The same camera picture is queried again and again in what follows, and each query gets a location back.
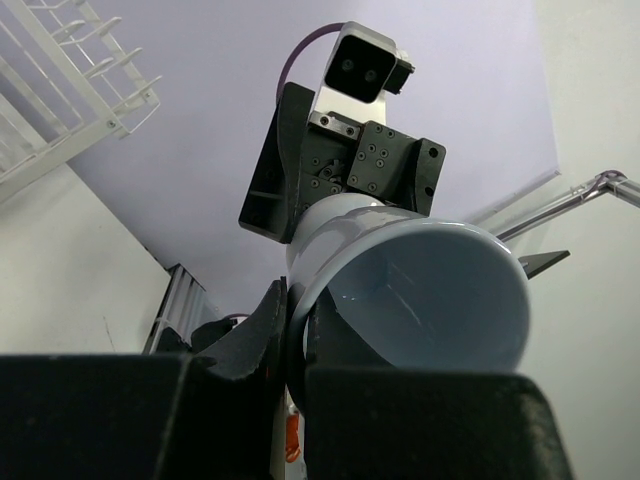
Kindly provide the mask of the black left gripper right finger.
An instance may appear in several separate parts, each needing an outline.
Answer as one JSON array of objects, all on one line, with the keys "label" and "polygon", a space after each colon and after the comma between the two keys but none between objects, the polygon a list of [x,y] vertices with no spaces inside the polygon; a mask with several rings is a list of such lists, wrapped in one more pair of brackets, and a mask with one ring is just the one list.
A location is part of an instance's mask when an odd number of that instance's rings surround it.
[{"label": "black left gripper right finger", "polygon": [[309,316],[310,479],[571,479],[554,414],[520,375],[388,365],[323,294]]}]

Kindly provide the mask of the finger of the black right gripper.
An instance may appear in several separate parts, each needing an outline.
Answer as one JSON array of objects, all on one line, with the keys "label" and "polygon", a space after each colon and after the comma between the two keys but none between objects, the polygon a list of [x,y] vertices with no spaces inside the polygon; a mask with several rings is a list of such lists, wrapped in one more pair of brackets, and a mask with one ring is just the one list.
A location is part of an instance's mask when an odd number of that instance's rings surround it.
[{"label": "finger of the black right gripper", "polygon": [[543,273],[562,260],[568,258],[570,252],[568,250],[560,250],[546,253],[537,253],[533,255],[525,255],[519,258],[519,262],[528,279]]}]

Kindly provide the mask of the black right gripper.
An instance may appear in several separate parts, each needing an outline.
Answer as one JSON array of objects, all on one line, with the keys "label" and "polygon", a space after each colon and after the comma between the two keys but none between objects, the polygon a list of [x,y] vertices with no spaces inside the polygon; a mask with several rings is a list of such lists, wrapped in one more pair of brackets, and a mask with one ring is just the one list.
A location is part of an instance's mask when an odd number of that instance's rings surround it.
[{"label": "black right gripper", "polygon": [[242,228],[288,244],[312,205],[343,193],[430,214],[444,146],[373,120],[316,112],[312,100],[311,90],[285,85],[239,214]]}]

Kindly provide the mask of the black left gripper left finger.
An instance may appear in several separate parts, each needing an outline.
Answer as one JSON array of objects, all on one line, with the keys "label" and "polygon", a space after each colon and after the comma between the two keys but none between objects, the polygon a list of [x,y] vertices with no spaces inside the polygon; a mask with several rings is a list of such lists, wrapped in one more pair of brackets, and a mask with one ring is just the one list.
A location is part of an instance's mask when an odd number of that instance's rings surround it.
[{"label": "black left gripper left finger", "polygon": [[281,479],[287,285],[197,354],[5,355],[5,479]]}]

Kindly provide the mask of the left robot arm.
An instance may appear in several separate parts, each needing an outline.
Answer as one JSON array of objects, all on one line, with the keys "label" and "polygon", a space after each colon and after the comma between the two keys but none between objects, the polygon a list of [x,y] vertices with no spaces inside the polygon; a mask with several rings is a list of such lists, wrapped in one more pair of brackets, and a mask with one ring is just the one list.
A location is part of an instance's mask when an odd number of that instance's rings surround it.
[{"label": "left robot arm", "polygon": [[[156,327],[150,355],[5,356],[5,479],[273,479],[285,282],[244,321],[189,341]],[[328,294],[311,313],[303,460],[311,479],[569,479],[550,406],[517,375],[387,365]]]}]

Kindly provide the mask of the grey footed ceramic mug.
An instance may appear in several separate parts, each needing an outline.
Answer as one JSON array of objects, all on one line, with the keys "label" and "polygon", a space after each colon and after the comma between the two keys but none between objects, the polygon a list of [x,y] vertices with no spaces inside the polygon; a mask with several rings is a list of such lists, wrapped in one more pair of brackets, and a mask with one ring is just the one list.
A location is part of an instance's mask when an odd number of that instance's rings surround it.
[{"label": "grey footed ceramic mug", "polygon": [[307,322],[322,295],[394,366],[512,372],[520,364],[528,279],[508,247],[474,225],[338,194],[302,213],[286,258],[287,382],[298,407]]}]

